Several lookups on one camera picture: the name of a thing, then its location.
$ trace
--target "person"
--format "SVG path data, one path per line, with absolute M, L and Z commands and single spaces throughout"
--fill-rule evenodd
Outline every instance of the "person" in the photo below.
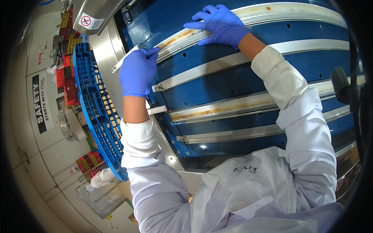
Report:
M 286 150 L 226 160 L 202 176 L 188 203 L 187 187 L 166 165 L 145 108 L 159 48 L 134 51 L 119 74 L 120 127 L 140 232 L 327 232 L 343 206 L 335 202 L 336 157 L 317 89 L 224 5 L 208 5 L 192 20 L 184 27 L 212 32 L 198 45 L 230 45 L 251 61 L 280 108 L 276 123 L 285 129 Z

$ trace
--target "blue machine panel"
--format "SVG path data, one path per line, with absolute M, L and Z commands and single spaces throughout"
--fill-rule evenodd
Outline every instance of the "blue machine panel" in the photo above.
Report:
M 130 49 L 136 44 L 141 48 L 150 48 L 182 30 L 183 24 L 190 22 L 192 15 L 202 10 L 207 4 L 224 4 L 229 9 L 235 9 L 266 2 L 274 1 L 190 0 L 187 3 L 167 0 L 139 1 L 130 9 L 133 20 L 123 30 L 123 35 Z M 311 3 L 333 9 L 327 0 L 296 2 Z M 349 40 L 347 29 L 312 21 L 272 22 L 251 26 L 248 29 L 265 44 L 306 39 Z M 151 85 L 206 62 L 238 52 L 231 46 L 220 44 L 192 46 L 160 62 L 157 65 L 158 70 Z M 297 68 L 308 82 L 329 79 L 332 70 L 337 66 L 342 66 L 346 75 L 350 74 L 348 51 L 310 51 L 285 55 L 284 58 Z M 163 92 L 151 92 L 149 97 L 154 106 L 166 105 L 168 110 L 174 111 L 261 91 L 265 91 L 262 80 L 253 73 L 250 63 L 246 63 L 200 77 Z M 322 104 L 323 112 L 344 106 L 335 98 L 324 100 Z M 204 157 L 244 155 L 270 146 L 278 146 L 284 149 L 286 146 L 286 135 L 280 134 L 248 140 L 207 144 L 184 144 L 177 141 L 176 136 L 275 124 L 278 113 L 279 111 L 273 111 L 179 126 L 170 125 L 171 118 L 168 113 L 156 114 L 156 118 L 176 154 L 181 157 Z M 328 125 L 332 135 L 344 132 L 353 127 L 352 115 L 349 114 L 336 119 L 329 122 Z

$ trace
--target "white plastic scraper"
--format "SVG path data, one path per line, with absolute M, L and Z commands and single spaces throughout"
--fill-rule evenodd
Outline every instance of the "white plastic scraper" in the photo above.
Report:
M 126 53 L 126 55 L 124 55 L 124 57 L 122 59 L 120 59 L 120 61 L 112 68 L 112 73 L 118 72 L 120 70 L 120 67 L 123 64 L 124 58 L 126 58 L 128 55 L 130 55 L 135 50 L 139 50 L 139 46 L 138 45 L 136 45 L 135 47 L 133 47 L 128 53 Z

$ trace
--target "blue pipe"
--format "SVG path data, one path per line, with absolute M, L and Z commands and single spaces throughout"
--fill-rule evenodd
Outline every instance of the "blue pipe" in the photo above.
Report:
M 50 0 L 50 1 L 46 1 L 46 2 L 43 2 L 43 3 L 40 3 L 40 6 L 45 6 L 51 2 L 53 2 L 54 0 Z

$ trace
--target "white lab coat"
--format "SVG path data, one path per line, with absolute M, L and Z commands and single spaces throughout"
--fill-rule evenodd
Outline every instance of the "white lab coat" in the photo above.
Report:
M 295 196 L 295 207 L 284 211 L 276 203 L 275 195 L 255 203 L 232 205 L 234 200 L 224 199 L 230 191 L 219 182 L 211 193 L 197 191 L 194 199 L 208 195 L 207 204 L 189 204 L 185 183 L 176 170 L 165 163 L 153 122 L 131 124 L 122 120 L 122 166 L 127 168 L 134 213 L 141 232 L 189 233 L 191 225 L 192 232 L 207 233 L 326 232 L 342 212 L 343 207 L 335 203 L 336 158 L 317 89 L 309 88 L 302 75 L 271 47 L 265 47 L 254 58 L 251 68 L 264 81 L 281 109 L 276 123 L 285 129 L 286 150 L 271 151 L 273 156 L 284 157 L 281 169 L 292 178 L 286 185 L 291 183 L 290 188 L 295 190 L 290 192 Z M 234 208 L 224 212 L 227 202 Z M 191 215 L 201 214 L 201 211 L 203 226 L 193 230 L 196 221 L 191 220 Z

